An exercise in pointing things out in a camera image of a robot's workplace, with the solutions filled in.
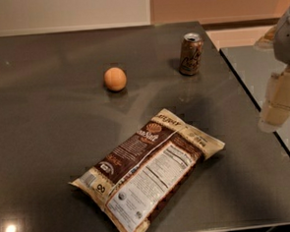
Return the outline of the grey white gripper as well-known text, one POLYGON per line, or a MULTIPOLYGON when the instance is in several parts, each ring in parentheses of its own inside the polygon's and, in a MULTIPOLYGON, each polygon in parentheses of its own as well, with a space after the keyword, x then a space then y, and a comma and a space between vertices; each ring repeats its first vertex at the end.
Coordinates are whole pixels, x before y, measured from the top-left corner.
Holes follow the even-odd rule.
MULTIPOLYGON (((275 59, 290 65, 290 6, 277 25, 254 44, 260 50, 272 49, 272 46, 275 59)), ((260 114, 258 127, 265 133, 277 131, 290 117, 290 67, 270 75, 260 114)))

